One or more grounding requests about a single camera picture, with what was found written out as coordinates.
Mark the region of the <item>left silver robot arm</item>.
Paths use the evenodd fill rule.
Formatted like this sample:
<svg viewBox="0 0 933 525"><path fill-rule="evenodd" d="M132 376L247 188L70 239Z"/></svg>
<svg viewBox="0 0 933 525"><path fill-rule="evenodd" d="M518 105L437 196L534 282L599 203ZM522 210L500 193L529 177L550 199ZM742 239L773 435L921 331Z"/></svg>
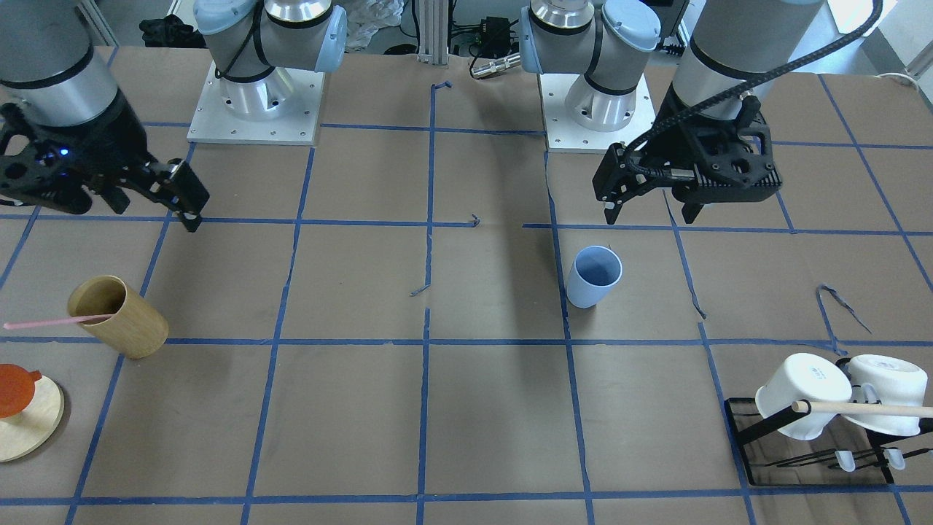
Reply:
<svg viewBox="0 0 933 525"><path fill-rule="evenodd" d="M614 224L624 203L668 188L694 222L713 203L756 203L782 187L755 79L789 63L819 1L708 1L643 142L610 145L594 197ZM634 97L662 23L640 1L531 1L518 19L523 69L580 74L587 98ZM632 152L625 154L630 147Z"/></svg>

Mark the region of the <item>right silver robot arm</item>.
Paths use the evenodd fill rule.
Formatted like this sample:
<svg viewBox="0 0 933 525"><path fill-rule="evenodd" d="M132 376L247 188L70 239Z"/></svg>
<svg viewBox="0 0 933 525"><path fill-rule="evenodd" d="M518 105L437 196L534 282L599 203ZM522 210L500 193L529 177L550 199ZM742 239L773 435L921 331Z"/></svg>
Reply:
<svg viewBox="0 0 933 525"><path fill-rule="evenodd" d="M193 14L214 80L236 117L278 115L294 96L287 69L343 62L348 20L331 1L197 1ZM2 205L87 213L97 194L114 213L126 190L159 203L194 232L210 198L189 164L161 163L72 1L2 3Z"/></svg>

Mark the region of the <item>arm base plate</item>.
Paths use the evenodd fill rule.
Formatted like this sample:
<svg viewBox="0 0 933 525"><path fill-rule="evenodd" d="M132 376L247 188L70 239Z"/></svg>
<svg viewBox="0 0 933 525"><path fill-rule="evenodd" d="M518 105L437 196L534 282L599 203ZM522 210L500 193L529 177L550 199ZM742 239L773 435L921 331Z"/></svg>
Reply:
<svg viewBox="0 0 933 525"><path fill-rule="evenodd" d="M276 69L269 77L236 83L209 66L187 139L230 145L313 146L327 75Z"/></svg>
<svg viewBox="0 0 933 525"><path fill-rule="evenodd" d="M580 74L540 74L539 90L550 152L603 154L630 143L655 120L644 76L623 96L598 92Z"/></svg>

